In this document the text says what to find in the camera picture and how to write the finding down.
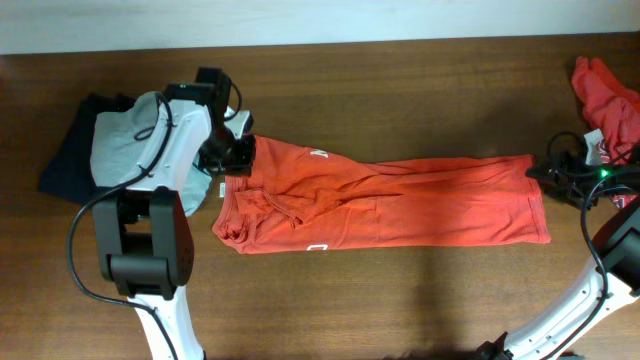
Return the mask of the orange printed t-shirt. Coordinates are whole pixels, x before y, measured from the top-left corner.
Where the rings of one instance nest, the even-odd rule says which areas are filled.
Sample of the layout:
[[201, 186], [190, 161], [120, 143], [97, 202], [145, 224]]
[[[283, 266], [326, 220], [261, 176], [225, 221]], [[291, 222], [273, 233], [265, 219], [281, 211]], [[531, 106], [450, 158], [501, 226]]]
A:
[[240, 254], [546, 244], [530, 155], [359, 163], [256, 140], [248, 176], [224, 180], [212, 231]]

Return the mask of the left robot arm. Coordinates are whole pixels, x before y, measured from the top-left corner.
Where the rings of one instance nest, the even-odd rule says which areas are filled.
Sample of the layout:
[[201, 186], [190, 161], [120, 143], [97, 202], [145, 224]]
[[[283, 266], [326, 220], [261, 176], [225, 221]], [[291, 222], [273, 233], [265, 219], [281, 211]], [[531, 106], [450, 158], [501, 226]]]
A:
[[201, 68], [191, 83], [155, 92], [149, 142], [131, 171], [90, 201], [102, 276], [114, 283], [115, 304], [134, 309], [155, 359], [203, 359], [192, 325], [186, 284], [194, 242], [179, 192], [188, 172], [248, 175], [256, 141], [227, 114], [237, 86], [219, 68]]

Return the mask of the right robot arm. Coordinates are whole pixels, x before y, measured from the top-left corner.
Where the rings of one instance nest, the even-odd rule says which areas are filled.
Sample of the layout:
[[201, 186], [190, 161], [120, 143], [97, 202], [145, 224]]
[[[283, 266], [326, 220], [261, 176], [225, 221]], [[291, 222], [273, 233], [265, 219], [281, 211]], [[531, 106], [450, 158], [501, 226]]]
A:
[[578, 157], [554, 156], [527, 175], [560, 192], [580, 210], [580, 229], [590, 252], [573, 284], [536, 318], [485, 342], [474, 359], [561, 359], [580, 337], [616, 310], [639, 300], [639, 199], [635, 198], [595, 234], [587, 213], [601, 197], [639, 193], [639, 149], [599, 166]]

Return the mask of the red lettered t-shirt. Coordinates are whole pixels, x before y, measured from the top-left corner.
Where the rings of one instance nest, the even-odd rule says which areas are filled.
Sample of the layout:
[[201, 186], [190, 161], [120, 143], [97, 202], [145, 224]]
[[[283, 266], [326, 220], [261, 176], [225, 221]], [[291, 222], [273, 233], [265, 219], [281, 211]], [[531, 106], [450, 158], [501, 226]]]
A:
[[605, 163], [628, 163], [631, 154], [621, 154], [639, 144], [639, 93], [626, 88], [599, 58], [578, 57], [571, 83], [584, 119], [604, 136]]

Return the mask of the folded grey t-shirt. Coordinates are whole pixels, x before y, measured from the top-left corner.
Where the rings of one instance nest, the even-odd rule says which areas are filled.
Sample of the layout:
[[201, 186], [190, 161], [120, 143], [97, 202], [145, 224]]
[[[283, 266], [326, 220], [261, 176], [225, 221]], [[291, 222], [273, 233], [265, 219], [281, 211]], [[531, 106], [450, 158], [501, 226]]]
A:
[[[139, 132], [154, 128], [158, 117], [156, 96], [147, 92], [138, 97], [133, 107], [124, 112], [102, 112], [97, 115], [91, 148], [90, 169], [97, 187], [114, 187], [135, 167], [148, 140], [135, 140]], [[212, 178], [198, 170], [192, 160], [180, 198], [187, 217], [203, 203]]]

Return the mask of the folded navy garment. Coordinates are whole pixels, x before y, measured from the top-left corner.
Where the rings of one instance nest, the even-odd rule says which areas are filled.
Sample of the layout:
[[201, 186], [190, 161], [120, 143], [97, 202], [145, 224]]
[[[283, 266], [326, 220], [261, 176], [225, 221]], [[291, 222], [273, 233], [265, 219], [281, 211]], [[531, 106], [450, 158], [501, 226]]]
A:
[[124, 112], [133, 105], [133, 98], [121, 94], [112, 98], [90, 94], [81, 101], [56, 155], [40, 175], [37, 190], [80, 205], [91, 200], [97, 193], [90, 169], [97, 116]]

